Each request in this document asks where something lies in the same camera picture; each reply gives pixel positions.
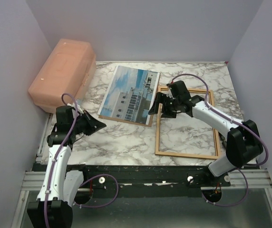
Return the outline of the photo of white building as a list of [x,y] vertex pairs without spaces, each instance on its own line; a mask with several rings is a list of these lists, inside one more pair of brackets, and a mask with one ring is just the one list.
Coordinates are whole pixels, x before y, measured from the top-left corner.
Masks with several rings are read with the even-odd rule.
[[152,126],[148,114],[158,90],[160,73],[117,66],[103,102],[99,118],[141,126]]

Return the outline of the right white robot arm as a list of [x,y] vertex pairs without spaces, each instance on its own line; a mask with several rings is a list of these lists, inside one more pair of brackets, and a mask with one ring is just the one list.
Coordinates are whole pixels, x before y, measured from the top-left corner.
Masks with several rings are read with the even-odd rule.
[[215,185],[221,175],[246,165],[263,152],[263,144],[254,121],[243,122],[233,118],[215,109],[206,98],[190,95],[183,81],[170,83],[167,87],[169,94],[156,93],[149,115],[161,112],[162,118],[176,118],[177,114],[185,113],[205,122],[225,137],[225,155],[210,163],[208,171],[202,175],[206,185]]

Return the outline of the brown wooden picture frame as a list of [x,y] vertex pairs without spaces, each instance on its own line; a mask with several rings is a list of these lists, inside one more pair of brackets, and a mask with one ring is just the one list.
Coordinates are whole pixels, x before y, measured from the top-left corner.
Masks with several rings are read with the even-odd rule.
[[[167,86],[159,85],[158,92],[168,92],[169,89]],[[189,92],[196,94],[205,94],[206,91],[204,89],[199,88],[191,88]],[[214,105],[214,93],[212,90],[208,90],[208,100],[209,103]],[[208,160],[216,160],[220,157],[220,137],[219,132],[213,128],[213,136],[214,136],[214,152],[215,155],[205,155],[205,154],[190,154],[190,153],[178,153],[178,152],[163,152],[159,151],[160,145],[160,121],[161,121],[161,112],[158,111],[157,120],[156,120],[156,139],[155,139],[155,155],[158,156],[172,156],[172,157],[183,157],[183,158],[194,158],[194,159],[208,159]]]

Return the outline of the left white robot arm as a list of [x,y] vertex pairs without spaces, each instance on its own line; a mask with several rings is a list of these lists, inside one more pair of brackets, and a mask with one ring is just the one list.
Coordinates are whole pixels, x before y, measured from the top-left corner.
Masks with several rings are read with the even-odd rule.
[[56,123],[47,136],[49,160],[42,187],[27,214],[35,228],[69,228],[72,225],[72,204],[78,188],[89,183],[82,170],[67,171],[76,136],[90,136],[106,127],[87,111],[70,105],[56,109]]

